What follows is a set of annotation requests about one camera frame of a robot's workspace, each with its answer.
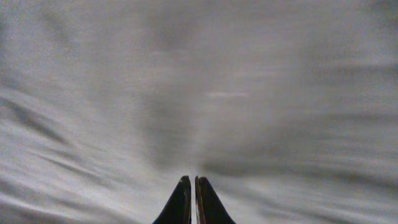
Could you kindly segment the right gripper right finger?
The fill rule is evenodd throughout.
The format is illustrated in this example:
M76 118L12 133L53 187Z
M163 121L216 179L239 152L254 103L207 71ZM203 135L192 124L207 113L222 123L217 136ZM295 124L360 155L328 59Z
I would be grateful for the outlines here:
M206 177L195 177L195 201L198 224L236 224Z

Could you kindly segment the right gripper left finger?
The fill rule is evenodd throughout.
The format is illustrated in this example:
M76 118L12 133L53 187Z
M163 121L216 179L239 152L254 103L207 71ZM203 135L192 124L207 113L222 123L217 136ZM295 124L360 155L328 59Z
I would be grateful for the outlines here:
M184 175L178 181L164 208L153 224L191 224L192 188L189 176Z

